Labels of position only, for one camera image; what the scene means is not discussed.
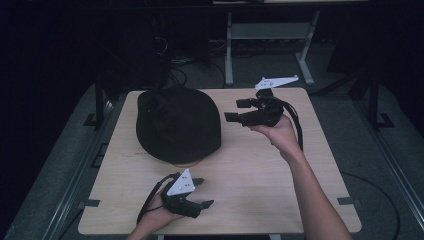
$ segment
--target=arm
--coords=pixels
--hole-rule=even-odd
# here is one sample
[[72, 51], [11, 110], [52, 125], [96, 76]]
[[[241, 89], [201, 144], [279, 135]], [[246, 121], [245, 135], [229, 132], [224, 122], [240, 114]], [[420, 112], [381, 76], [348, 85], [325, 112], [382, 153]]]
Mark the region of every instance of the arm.
[[250, 129], [264, 134], [287, 161], [293, 175], [306, 238], [352, 239], [300, 149], [290, 119], [283, 115], [278, 124], [272, 128], [260, 125], [252, 126]]
[[127, 240], [146, 240], [150, 234], [183, 217], [178, 214], [173, 214], [161, 207], [162, 199], [160, 198], [160, 193], [161, 191], [156, 193], [148, 209], [159, 208], [144, 214], [143, 218], [141, 218], [141, 221], [128, 236]]

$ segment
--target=hat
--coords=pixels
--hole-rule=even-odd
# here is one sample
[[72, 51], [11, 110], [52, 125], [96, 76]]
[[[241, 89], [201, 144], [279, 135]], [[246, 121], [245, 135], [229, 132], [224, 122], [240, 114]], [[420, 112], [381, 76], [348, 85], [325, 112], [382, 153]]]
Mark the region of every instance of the hat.
[[186, 164], [221, 147], [218, 108], [204, 92], [173, 85], [141, 93], [137, 104], [137, 138], [153, 157]]

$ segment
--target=person's left hand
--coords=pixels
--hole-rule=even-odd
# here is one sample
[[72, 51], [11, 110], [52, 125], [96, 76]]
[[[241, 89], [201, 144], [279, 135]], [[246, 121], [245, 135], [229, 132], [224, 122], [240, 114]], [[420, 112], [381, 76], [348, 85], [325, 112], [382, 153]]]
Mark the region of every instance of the person's left hand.
[[171, 222], [184, 217], [171, 213], [163, 207], [162, 199], [160, 197], [162, 190], [155, 194], [147, 207], [148, 211], [143, 215], [136, 228], [128, 236], [128, 239], [144, 239], [150, 234], [164, 228]]

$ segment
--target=wooden table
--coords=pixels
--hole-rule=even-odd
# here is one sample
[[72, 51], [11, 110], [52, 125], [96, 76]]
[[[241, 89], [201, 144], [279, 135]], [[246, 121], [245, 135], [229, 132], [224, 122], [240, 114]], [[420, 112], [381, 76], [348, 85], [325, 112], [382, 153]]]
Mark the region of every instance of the wooden table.
[[[254, 97], [254, 89], [204, 90], [221, 115], [222, 147], [190, 167], [193, 178], [205, 182], [187, 199], [213, 199], [197, 219], [184, 218], [157, 234], [275, 234], [302, 233], [292, 176], [287, 163], [263, 135], [225, 121], [224, 112], [238, 109], [236, 100]], [[353, 205], [339, 205], [349, 197], [309, 97], [301, 88], [273, 89], [274, 95], [297, 110], [304, 134], [304, 151], [331, 203], [351, 232], [361, 229]], [[150, 156], [139, 144], [135, 124], [137, 97], [128, 94], [90, 195], [98, 207], [86, 207], [79, 224], [82, 234], [128, 234], [154, 185], [170, 173], [182, 172]]]

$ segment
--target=white triangular marker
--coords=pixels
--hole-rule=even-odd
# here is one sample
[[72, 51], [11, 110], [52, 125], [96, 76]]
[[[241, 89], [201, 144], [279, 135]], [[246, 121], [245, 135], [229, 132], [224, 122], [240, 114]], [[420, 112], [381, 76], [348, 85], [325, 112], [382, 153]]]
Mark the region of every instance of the white triangular marker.
[[262, 80], [255, 85], [255, 89], [261, 90], [261, 89], [278, 87], [278, 86], [291, 83], [297, 80], [299, 80], [299, 77], [297, 75], [294, 75], [293, 77], [287, 77], [287, 78], [269, 78], [269, 79], [262, 78]]
[[174, 196], [183, 193], [194, 192], [196, 187], [194, 186], [193, 179], [190, 175], [190, 170], [187, 168], [175, 181], [174, 185], [166, 193], [168, 196]]

